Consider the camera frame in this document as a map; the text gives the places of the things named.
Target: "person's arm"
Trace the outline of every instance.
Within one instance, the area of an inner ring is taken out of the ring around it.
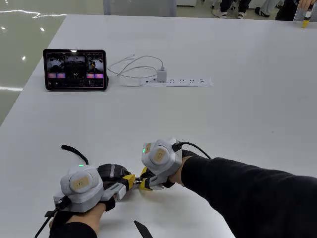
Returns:
[[[105,210],[106,205],[99,203],[83,214],[70,214],[69,216],[62,214],[63,217],[55,217],[54,221],[50,223],[50,238],[97,238],[100,218]]]
[[[236,238],[317,237],[316,178],[194,155],[169,179],[205,198]]]
[[[316,0],[300,0],[298,3],[298,7],[307,11],[310,5],[314,5]]]

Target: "beige label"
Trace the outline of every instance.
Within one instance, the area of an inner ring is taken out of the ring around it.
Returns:
[[[82,177],[79,180],[73,181],[72,184],[73,184],[73,188],[75,190],[79,190],[79,189],[89,185],[89,178],[87,176],[84,176],[84,177]]]
[[[150,149],[151,149],[151,143],[147,144],[147,146],[145,147],[145,153],[146,154],[149,153]]]
[[[158,151],[155,153],[154,155],[154,161],[160,163],[161,160],[163,159],[164,155],[165,155],[165,150],[163,149],[158,149]]]

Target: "black sleeve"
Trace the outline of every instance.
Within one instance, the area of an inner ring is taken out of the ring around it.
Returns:
[[[182,181],[224,217],[236,238],[317,237],[316,178],[194,156]]]
[[[50,232],[50,238],[97,238],[95,231],[85,223],[64,224]]]

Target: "power outlet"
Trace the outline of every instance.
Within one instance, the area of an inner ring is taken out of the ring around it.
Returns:
[[[165,86],[165,87],[212,87],[211,79],[175,79],[170,78],[166,83],[158,83],[155,80],[141,80],[141,86]]]

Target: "shiny floor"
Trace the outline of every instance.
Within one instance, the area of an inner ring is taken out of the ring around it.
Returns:
[[[214,17],[211,1],[177,8],[178,17]],[[102,0],[1,0],[0,2],[0,125],[66,14],[103,14]],[[254,10],[248,19],[264,19]]]

